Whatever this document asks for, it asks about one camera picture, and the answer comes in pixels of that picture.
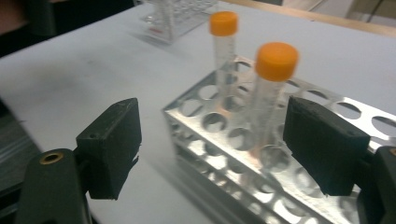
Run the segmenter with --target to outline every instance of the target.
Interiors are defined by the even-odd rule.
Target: black cable
[[[369,19],[367,19],[367,22],[371,22],[371,20],[373,19],[374,14],[378,11],[379,7],[381,6],[381,4],[384,2],[384,0],[379,0],[378,3],[375,5],[375,8],[373,9]]]

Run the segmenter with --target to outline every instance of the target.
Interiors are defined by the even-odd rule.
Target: metal test tube rack
[[[324,105],[371,135],[373,152],[396,145],[386,127],[396,127],[396,116],[293,78],[277,104],[271,144],[261,148],[246,118],[254,62],[243,57],[234,62],[227,99],[217,97],[213,72],[163,110],[177,158],[262,222],[359,222],[359,188],[348,197],[326,197],[282,141],[287,100],[293,95]]]

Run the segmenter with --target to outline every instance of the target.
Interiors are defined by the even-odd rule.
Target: centrifuge tube
[[[216,85],[219,98],[224,99],[229,94],[229,81],[233,80],[233,60],[235,58],[235,39],[238,16],[234,12],[221,11],[210,17],[210,33],[213,35]]]
[[[256,81],[249,107],[249,122],[259,147],[269,144],[271,117],[285,81],[293,75],[298,62],[295,47],[280,42],[262,45],[256,58]]]

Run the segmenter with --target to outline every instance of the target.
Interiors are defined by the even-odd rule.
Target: table surface
[[[350,29],[354,29],[354,30],[369,32],[369,33],[373,33],[373,34],[396,37],[396,28],[395,27],[378,25],[378,24],[373,24],[373,23],[366,23],[363,21],[348,20],[348,19],[344,19],[344,18],[319,14],[319,13],[310,12],[310,11],[302,11],[302,10],[298,10],[295,8],[279,7],[279,6],[266,4],[266,3],[262,3],[262,2],[256,2],[253,0],[221,0],[221,1],[231,3],[231,4],[237,4],[237,5],[244,6],[244,7],[252,7],[252,8],[265,10],[265,11],[275,12],[275,13],[282,14],[282,15],[287,15],[287,16],[292,16],[292,17],[297,17],[297,18],[304,18],[304,19],[308,19],[311,21],[321,21],[321,22],[325,22],[328,24],[333,24],[333,25],[342,26],[342,27],[346,27],[346,28],[350,28]]]
[[[237,54],[270,41],[301,55],[295,76],[396,114],[396,39],[306,18],[220,3],[239,14]],[[0,96],[42,150],[76,136],[117,101],[139,100],[140,161],[117,201],[92,201],[102,223],[220,223],[175,160],[162,108],[214,68],[207,23],[173,45],[144,36],[139,6],[0,60]]]

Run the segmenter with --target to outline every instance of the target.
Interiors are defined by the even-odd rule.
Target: orange cap
[[[221,11],[210,16],[210,33],[216,36],[233,35],[238,30],[238,15]]]
[[[292,45],[280,42],[264,44],[259,48],[256,73],[270,81],[286,81],[298,62],[298,51]]]

